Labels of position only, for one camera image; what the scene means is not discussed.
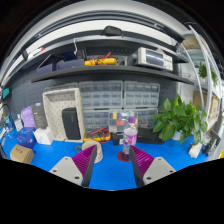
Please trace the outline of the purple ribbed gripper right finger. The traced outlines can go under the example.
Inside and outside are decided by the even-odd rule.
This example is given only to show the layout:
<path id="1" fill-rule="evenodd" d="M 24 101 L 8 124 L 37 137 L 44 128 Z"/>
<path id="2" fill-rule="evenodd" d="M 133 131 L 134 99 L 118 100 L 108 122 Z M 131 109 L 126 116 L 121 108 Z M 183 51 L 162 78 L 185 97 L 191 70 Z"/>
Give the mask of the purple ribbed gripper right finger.
<path id="1" fill-rule="evenodd" d="M 152 157 L 136 146 L 130 146 L 129 155 L 138 188 L 176 172 L 164 158 Z"/>

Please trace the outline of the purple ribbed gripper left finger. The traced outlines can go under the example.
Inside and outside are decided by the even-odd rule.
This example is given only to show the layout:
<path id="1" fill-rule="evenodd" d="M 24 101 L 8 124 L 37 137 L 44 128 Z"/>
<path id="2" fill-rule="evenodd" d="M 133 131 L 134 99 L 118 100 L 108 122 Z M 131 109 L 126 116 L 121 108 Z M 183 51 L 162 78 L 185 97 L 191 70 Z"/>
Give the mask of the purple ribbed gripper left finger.
<path id="1" fill-rule="evenodd" d="M 88 187 L 96 156 L 97 146 L 90 146 L 73 157 L 63 157 L 50 173 L 76 185 Z"/>

